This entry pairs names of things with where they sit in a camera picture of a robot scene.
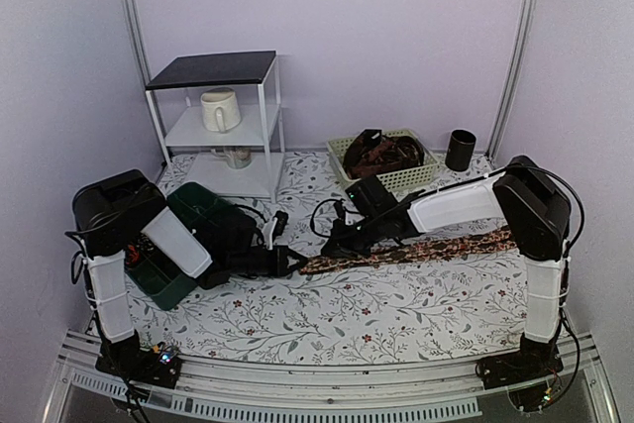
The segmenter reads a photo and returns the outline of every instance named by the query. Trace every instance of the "black shelf top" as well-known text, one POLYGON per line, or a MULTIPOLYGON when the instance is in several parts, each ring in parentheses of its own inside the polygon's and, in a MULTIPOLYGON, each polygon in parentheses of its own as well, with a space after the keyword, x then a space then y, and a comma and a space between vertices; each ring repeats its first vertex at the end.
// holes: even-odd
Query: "black shelf top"
POLYGON ((274 59, 275 51, 180 56, 155 76, 146 89, 260 84, 274 59))

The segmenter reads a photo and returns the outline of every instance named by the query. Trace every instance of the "black object in basket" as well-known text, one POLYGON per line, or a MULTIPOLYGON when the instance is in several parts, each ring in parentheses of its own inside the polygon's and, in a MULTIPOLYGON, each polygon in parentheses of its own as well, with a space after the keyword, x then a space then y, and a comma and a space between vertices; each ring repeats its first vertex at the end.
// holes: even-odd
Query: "black object in basket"
POLYGON ((419 167, 425 153, 416 138, 388 137, 380 129, 366 129, 350 144, 343 166, 349 178, 365 178, 381 173, 419 167))

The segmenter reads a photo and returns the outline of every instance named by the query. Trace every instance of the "lavender wall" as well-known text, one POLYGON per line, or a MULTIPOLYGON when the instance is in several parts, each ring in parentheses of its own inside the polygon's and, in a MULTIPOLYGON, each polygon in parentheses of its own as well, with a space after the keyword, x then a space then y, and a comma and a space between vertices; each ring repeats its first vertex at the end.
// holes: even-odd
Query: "lavender wall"
MULTIPOLYGON (((323 146, 364 127, 457 127, 484 149, 520 0, 138 0, 154 74, 176 56, 275 49, 288 141, 323 146)), ((182 94, 164 94, 168 124, 182 94)), ((239 100, 247 101, 239 92, 239 100)))
POLYGON ((68 327, 88 316, 69 279, 70 201, 158 147, 119 0, 0 0, 0 421, 37 421, 68 327))
POLYGON ((539 0, 499 162, 528 154, 587 209, 573 317, 590 329, 623 421, 634 415, 634 3, 539 0))

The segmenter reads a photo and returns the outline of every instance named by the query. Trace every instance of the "woven basket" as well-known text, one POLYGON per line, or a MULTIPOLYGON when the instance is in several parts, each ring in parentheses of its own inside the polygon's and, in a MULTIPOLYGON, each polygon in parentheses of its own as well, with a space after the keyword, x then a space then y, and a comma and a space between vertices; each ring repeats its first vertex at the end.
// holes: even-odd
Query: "woven basket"
MULTIPOLYGON (((398 131, 386 131, 383 134, 385 136, 409 136, 416 140, 418 139, 416 138, 416 135, 408 129, 399 129, 398 131)), ((350 187, 358 180, 349 178, 343 167, 344 155, 346 154, 346 151, 348 150, 350 144, 352 144, 356 138, 357 137, 334 139, 332 141, 328 141, 327 143, 328 154, 330 156, 330 165, 335 171, 335 174, 339 179, 339 183, 341 183, 344 189, 350 187)), ((436 173, 440 169, 441 164, 438 159, 436 159, 436 157, 425 147, 423 147, 423 151, 425 152, 424 165, 420 167, 407 168, 398 172, 381 173, 377 176, 387 190, 389 190, 390 192, 396 192, 399 190, 414 188, 425 185, 426 183, 429 183, 434 179, 436 173)))

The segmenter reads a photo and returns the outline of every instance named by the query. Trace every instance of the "metal frame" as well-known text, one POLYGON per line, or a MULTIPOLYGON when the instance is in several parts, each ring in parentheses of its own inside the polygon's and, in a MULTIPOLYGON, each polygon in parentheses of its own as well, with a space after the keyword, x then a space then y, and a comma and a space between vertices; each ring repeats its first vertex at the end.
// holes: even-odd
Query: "metal frame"
MULTIPOLYGON (((150 81, 150 68, 148 66, 146 49, 143 42, 143 35, 141 31, 141 24, 139 21, 139 12, 137 9, 137 3, 136 3, 136 0, 122 0, 122 3, 124 7, 126 23, 127 23, 128 31, 130 34, 131 43, 133 46, 133 51, 135 54, 135 58, 137 60, 137 66, 138 66, 141 78, 144 83, 144 88, 145 88, 145 85, 150 81)), ((506 80, 504 82, 502 97, 500 99, 499 108, 497 111, 495 122, 493 124, 493 129, 491 131, 488 147, 486 149, 487 156, 493 162, 495 162, 496 156, 499 152, 504 131, 508 123, 508 118, 509 118, 509 114, 513 104, 515 90, 517 88, 517 82, 518 82, 519 73, 521 70, 522 59, 524 56, 524 52, 526 50, 530 26, 532 23, 533 12, 535 10, 536 3, 537 3, 537 0, 522 0, 521 15, 519 20, 519 25, 517 28, 517 35, 515 38, 513 55, 511 58, 511 63, 509 65, 506 80)), ((279 84, 276 85, 276 88, 277 88, 277 91, 279 91, 279 84)), ((160 113, 156 110, 157 99, 153 92, 151 92, 150 94, 152 95, 152 100, 149 99, 148 102, 151 105, 151 109, 152 109, 152 105, 153 104, 155 105, 155 108, 154 108, 155 113, 152 113, 152 119, 155 124, 155 127, 157 128, 157 130, 160 130, 161 135, 164 137, 165 127, 162 122, 162 117, 160 116, 160 113)), ((279 97, 277 97, 277 104, 280 104, 279 97)), ((281 109, 279 113, 279 127, 280 127, 280 145, 282 150, 284 151, 283 133, 281 129, 281 109)))
MULTIPOLYGON (((260 108, 260 120, 262 126, 262 137, 263 137, 263 146, 264 146, 264 156, 266 160, 266 170, 268 173, 268 193, 271 201, 274 203, 275 194, 277 189, 277 184, 279 182, 279 174, 275 174, 271 161, 271 150, 270 150, 270 138, 269 135, 271 131, 268 129, 267 122, 267 114, 266 114, 266 94, 265 87, 270 77, 271 72, 273 73, 274 79, 274 88, 275 88, 275 102, 277 104, 277 127, 278 127, 278 135, 279 135, 279 148, 282 154, 286 152, 286 144, 284 140, 284 129, 282 125, 282 113, 281 113, 281 89, 280 89, 280 79, 279 79, 279 61, 277 56, 273 59, 266 75, 264 76, 263 82, 258 83, 258 105, 260 108)), ((160 112, 159 106, 157 104, 157 99, 154 95, 153 91, 146 90, 146 98, 148 99, 148 105, 150 107, 150 115, 152 116, 152 121, 155 126, 155 130, 158 136, 158 143, 160 145, 160 150, 165 159, 167 170, 171 174, 171 178, 175 179, 173 164, 171 162, 171 156, 169 153, 169 148, 165 141, 165 133, 163 131, 162 124, 160 122, 160 112)), ((191 106, 191 101, 189 100, 189 93, 186 93, 186 103, 187 106, 191 106)))
POLYGON ((499 152, 499 148, 504 137, 504 131, 506 129, 506 125, 508 124, 508 118, 513 105, 515 90, 517 89, 517 82, 522 68, 522 59, 524 57, 524 52, 526 51, 536 3, 537 0, 522 0, 522 11, 519 26, 517 28, 513 56, 508 68, 502 98, 497 110, 497 117, 495 118, 491 137, 488 142, 488 148, 486 149, 486 155, 493 161, 493 163, 495 163, 497 153, 499 152))
MULTIPOLYGON (((618 422, 592 336, 582 334, 579 339, 581 372, 585 373, 598 421, 618 422)), ((58 357, 59 372, 49 399, 50 411, 44 423, 58 422, 71 385, 123 398, 123 382, 94 368, 99 348, 98 337, 67 333, 58 357)), ((573 340, 562 338, 559 350, 565 367, 561 375, 568 375, 576 360, 573 340)), ((175 390, 139 385, 152 391, 146 405, 170 413, 228 422, 247 421, 239 416, 240 411, 258 413, 264 417, 262 421, 268 418, 268 423, 273 423, 271 415, 280 423, 294 423, 295 415, 306 415, 305 423, 370 423, 374 420, 376 423, 380 420, 375 415, 383 413, 391 415, 391 423, 399 421, 398 415, 403 415, 402 421, 417 421, 410 417, 412 411, 460 406, 479 397, 543 380, 484 390, 474 372, 478 356, 427 363, 342 367, 182 358, 181 376, 175 390)))
MULTIPOLYGON (((150 66, 148 64, 148 56, 146 55, 146 46, 143 41, 143 34, 141 31, 141 23, 139 21, 139 11, 137 10, 137 0, 121 0, 123 5, 124 16, 126 20, 126 26, 128 28, 128 35, 130 36, 130 43, 132 45, 132 51, 135 56, 137 70, 143 83, 143 88, 146 88, 146 84, 151 79, 150 66)), ((151 92, 152 103, 156 104, 157 98, 154 92, 151 92)), ((160 136, 165 135, 165 125, 162 121, 160 114, 153 113, 150 108, 153 123, 157 131, 160 131, 160 136)))

